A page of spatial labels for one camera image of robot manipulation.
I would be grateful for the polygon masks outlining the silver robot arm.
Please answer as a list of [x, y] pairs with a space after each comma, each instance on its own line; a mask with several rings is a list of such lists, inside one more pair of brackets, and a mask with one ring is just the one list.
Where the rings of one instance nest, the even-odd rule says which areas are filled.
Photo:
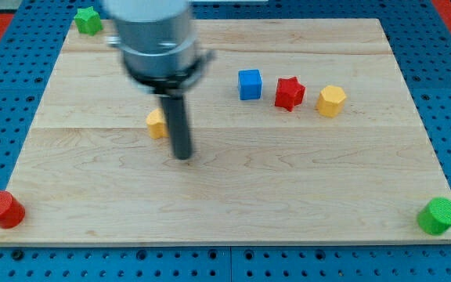
[[214, 53], [200, 47], [187, 0], [102, 0], [116, 34], [108, 44], [138, 83], [159, 96], [183, 96], [204, 75]]

